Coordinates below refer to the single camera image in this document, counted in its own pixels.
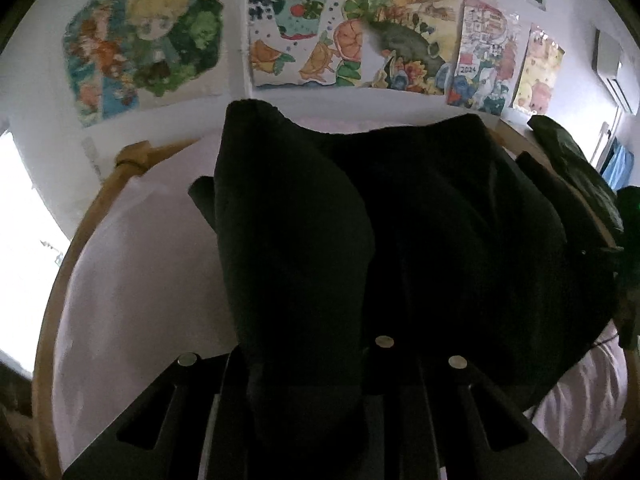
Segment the large black garment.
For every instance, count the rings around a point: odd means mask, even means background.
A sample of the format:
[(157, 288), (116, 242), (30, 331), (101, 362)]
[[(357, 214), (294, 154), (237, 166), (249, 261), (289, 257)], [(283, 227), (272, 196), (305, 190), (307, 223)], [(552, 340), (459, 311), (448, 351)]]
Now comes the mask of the large black garment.
[(190, 189), (240, 343), (215, 476), (372, 479), (378, 336), (537, 405), (617, 309), (616, 252), (541, 183), (475, 115), (341, 134), (231, 103)]

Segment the dark green clothes pile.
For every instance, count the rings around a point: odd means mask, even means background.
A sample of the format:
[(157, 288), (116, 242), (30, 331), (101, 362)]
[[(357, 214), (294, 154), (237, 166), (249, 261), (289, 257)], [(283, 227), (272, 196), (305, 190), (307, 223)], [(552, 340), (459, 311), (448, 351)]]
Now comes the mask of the dark green clothes pile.
[(621, 245), (624, 227), (617, 208), (616, 193), (588, 162), (570, 133), (544, 115), (532, 116), (527, 125), (533, 130), (536, 142), (547, 155), (555, 172), (582, 193), (615, 243)]

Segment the pink bed sheet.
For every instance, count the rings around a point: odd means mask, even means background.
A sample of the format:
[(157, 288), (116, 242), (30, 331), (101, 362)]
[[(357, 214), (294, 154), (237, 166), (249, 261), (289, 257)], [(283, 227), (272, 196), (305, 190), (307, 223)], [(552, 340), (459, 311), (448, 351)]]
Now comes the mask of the pink bed sheet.
[(81, 251), (54, 346), (63, 472), (179, 356), (235, 343), (216, 236), (186, 190), (210, 174), (213, 133), (133, 178)]

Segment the bright window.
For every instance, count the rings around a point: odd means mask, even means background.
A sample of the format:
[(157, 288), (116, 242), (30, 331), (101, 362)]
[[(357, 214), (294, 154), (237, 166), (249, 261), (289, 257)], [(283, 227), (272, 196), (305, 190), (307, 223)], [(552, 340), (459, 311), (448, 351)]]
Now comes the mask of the bright window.
[(2, 133), (1, 351), (29, 375), (69, 244), (32, 183), (12, 133)]

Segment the blue curtain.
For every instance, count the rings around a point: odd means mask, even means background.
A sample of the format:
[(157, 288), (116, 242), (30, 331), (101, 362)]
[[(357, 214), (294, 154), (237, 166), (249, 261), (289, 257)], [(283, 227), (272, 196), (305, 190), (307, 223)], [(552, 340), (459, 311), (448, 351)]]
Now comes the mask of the blue curtain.
[(614, 192), (617, 192), (628, 185), (632, 168), (634, 168), (634, 154), (615, 138), (601, 171), (603, 180)]

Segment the yellow pig chick painting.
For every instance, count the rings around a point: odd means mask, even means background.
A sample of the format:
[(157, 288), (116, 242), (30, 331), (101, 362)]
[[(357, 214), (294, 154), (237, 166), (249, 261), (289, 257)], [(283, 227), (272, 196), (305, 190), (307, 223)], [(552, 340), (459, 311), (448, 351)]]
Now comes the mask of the yellow pig chick painting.
[(537, 25), (530, 28), (512, 107), (529, 115), (547, 113), (565, 51)]

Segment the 2024 dragon city painting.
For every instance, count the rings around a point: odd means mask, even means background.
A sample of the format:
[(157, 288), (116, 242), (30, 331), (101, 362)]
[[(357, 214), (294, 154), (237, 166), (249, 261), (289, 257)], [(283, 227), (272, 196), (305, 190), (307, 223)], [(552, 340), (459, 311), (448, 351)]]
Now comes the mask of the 2024 dragon city painting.
[(491, 0), (463, 0), (462, 11), (447, 103), (500, 116), (514, 89), (520, 17)]

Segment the white air conditioner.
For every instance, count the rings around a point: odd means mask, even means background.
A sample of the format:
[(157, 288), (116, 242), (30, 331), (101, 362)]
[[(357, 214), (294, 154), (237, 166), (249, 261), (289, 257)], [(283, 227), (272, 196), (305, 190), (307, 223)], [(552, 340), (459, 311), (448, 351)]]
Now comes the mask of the white air conditioner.
[(626, 114), (639, 110), (639, 79), (634, 64), (620, 44), (603, 30), (596, 30), (593, 66), (616, 105)]

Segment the blond child forest painting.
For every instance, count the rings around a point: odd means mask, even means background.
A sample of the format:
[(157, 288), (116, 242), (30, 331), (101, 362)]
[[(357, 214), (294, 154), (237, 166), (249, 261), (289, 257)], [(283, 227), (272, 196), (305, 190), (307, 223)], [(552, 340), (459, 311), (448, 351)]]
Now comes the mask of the blond child forest painting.
[(63, 49), (85, 127), (226, 90), (222, 0), (90, 0)]

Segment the orange slices drink painting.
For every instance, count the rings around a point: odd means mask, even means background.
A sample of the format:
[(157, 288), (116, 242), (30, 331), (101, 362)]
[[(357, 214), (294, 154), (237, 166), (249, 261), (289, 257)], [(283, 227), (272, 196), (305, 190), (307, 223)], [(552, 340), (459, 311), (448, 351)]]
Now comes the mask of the orange slices drink painting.
[(257, 88), (362, 84), (364, 0), (247, 0)]

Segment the wooden bed frame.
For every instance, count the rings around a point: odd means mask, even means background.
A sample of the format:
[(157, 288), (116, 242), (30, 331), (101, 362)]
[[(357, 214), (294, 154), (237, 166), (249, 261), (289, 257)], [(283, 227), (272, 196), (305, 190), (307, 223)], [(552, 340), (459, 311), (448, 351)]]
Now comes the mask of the wooden bed frame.
[[(540, 164), (529, 140), (534, 177), (551, 185), (548, 199), (576, 218), (577, 228), (595, 228), (596, 214), (574, 185)], [(52, 328), (52, 431), (64, 479), (187, 479), (142, 467), (134, 472), (123, 451), (87, 448), (152, 384), (179, 353), (221, 356), (236, 343), (222, 280), (216, 235), (186, 194), (201, 176), (212, 176), (221, 133), (170, 155), (145, 176), (132, 177), (111, 212), (89, 235), (60, 301), (58, 328)], [(570, 234), (578, 234), (577, 228)], [(628, 372), (616, 328), (609, 322), (596, 348), (568, 370), (546, 394), (533, 424), (574, 466), (585, 465), (608, 430), (622, 418), (628, 400)]]

